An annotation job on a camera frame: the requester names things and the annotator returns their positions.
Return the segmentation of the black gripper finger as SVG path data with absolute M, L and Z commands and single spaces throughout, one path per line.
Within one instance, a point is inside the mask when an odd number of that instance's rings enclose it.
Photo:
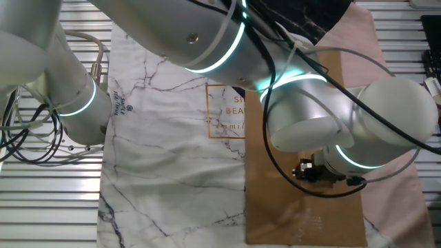
M 298 180 L 311 180 L 314 177 L 314 168 L 311 159 L 301 158 L 292 174 Z

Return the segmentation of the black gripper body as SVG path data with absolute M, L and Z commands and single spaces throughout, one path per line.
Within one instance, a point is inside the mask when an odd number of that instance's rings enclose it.
M 337 181 L 342 181 L 345 179 L 345 175 L 337 174 L 336 172 L 329 170 L 324 165 L 314 166 L 313 171 L 313 178 L 315 181 L 329 181 L 335 183 Z

